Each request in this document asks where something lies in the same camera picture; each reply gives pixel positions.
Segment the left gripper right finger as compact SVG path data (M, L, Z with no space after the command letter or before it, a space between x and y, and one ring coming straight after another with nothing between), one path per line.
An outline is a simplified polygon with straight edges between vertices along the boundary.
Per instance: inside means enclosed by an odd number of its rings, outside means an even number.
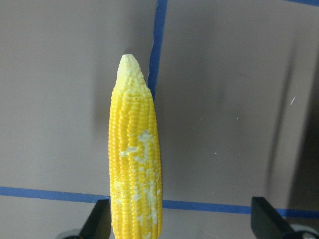
M250 225L257 239L317 239L309 230L294 230L264 197L252 197Z

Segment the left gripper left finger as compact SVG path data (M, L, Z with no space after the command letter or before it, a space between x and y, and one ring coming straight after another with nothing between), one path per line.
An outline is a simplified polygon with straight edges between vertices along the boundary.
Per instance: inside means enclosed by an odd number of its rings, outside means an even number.
M109 239L111 208L109 199L98 200L78 234L68 233L59 239Z

